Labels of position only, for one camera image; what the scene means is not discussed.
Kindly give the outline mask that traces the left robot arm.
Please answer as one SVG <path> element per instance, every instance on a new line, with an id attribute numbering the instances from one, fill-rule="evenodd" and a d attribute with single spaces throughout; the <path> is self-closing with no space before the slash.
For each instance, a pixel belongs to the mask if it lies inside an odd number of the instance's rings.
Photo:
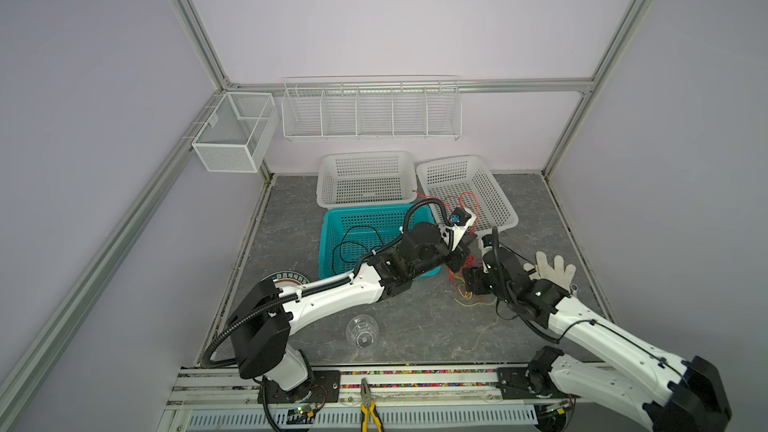
<path id="1" fill-rule="evenodd" d="M 206 369 L 235 365 L 243 379 L 259 378 L 289 395 L 314 385 L 306 356 L 289 337 L 306 326 L 359 305 L 395 297 L 416 278 L 443 265 L 458 271 L 466 262 L 475 217 L 449 224 L 421 222 L 377 251 L 363 255 L 353 270 L 300 286 L 259 282 L 203 352 Z"/>

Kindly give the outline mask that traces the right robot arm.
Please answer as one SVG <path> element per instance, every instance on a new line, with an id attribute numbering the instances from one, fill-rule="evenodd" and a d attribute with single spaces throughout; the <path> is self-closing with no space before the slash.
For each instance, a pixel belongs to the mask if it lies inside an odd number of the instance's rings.
<path id="1" fill-rule="evenodd" d="M 576 268 L 537 252 L 532 263 L 491 236 L 468 283 L 491 293 L 546 341 L 513 387 L 597 403 L 650 431 L 723 431 L 732 409 L 718 369 L 664 351 L 601 317 L 576 295 Z"/>

